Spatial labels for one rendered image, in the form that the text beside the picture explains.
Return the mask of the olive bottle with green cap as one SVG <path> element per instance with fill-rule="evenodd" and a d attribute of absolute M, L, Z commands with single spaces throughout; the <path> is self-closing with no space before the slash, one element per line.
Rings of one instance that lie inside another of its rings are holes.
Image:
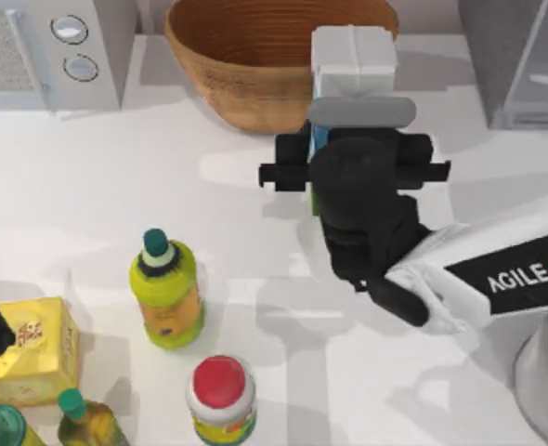
<path fill-rule="evenodd" d="M 61 446 L 131 446 L 108 405 L 86 400 L 72 387 L 58 398 L 63 415 L 58 437 Z"/>

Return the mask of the pale microwave oven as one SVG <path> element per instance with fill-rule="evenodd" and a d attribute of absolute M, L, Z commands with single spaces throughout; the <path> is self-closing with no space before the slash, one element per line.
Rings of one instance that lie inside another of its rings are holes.
<path fill-rule="evenodd" d="M 88 27 L 80 45 L 66 45 L 50 21 L 74 15 Z M 0 0 L 0 111 L 120 109 L 138 26 L 136 0 Z M 93 59 L 98 77 L 72 80 L 63 60 Z"/>

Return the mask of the small round microwave knob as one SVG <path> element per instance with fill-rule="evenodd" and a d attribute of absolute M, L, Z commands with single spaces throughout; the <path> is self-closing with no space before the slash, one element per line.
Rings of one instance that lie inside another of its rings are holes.
<path fill-rule="evenodd" d="M 99 74 L 97 63 L 83 54 L 65 58 L 63 70 L 72 80 L 80 83 L 92 82 Z"/>

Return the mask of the red lidded white jar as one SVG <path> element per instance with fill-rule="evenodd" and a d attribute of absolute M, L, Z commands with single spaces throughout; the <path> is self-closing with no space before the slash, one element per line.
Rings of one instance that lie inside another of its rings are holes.
<path fill-rule="evenodd" d="M 256 425 L 256 382 L 246 362 L 229 355 L 202 360 L 190 375 L 186 401 L 207 446 L 241 446 Z"/>

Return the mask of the large round microwave knob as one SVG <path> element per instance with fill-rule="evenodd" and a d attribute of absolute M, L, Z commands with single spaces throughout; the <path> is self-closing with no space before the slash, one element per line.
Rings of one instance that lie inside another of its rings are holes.
<path fill-rule="evenodd" d="M 56 39 L 66 45 L 80 45 L 89 34 L 86 23 L 74 15 L 52 19 L 50 31 Z"/>

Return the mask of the light green bottle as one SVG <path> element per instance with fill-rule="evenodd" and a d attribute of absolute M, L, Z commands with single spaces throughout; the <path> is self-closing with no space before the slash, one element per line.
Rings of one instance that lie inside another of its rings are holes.
<path fill-rule="evenodd" d="M 150 341 L 166 350 L 182 348 L 200 334 L 204 308 L 192 251 L 158 228 L 146 230 L 143 247 L 129 269 Z"/>

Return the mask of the white and blue carton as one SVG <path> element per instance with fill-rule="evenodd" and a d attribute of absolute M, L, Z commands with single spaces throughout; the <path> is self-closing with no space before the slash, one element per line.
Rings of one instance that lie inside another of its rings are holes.
<path fill-rule="evenodd" d="M 308 160 L 327 144 L 333 128 L 378 126 L 375 101 L 394 92 L 397 66 L 394 34 L 381 25 L 326 25 L 311 34 Z"/>

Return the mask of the brown woven basket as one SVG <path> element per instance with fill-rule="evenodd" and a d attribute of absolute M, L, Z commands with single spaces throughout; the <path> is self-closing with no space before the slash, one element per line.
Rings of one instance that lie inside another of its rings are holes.
<path fill-rule="evenodd" d="M 311 34 L 322 25 L 398 34 L 388 0 L 176 0 L 164 34 L 196 91 L 228 125 L 297 130 L 312 99 Z"/>

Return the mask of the green can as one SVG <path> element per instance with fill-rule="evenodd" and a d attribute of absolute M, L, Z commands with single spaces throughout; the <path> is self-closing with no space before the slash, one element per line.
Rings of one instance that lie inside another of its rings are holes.
<path fill-rule="evenodd" d="M 22 413 L 11 405 L 0 404 L 0 446 L 46 446 Z"/>

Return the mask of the yellow box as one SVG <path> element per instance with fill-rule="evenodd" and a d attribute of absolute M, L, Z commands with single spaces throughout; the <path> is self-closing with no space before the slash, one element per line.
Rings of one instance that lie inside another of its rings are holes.
<path fill-rule="evenodd" d="M 0 356 L 0 403 L 55 404 L 79 376 L 79 330 L 64 299 L 4 302 L 0 310 L 16 335 Z"/>

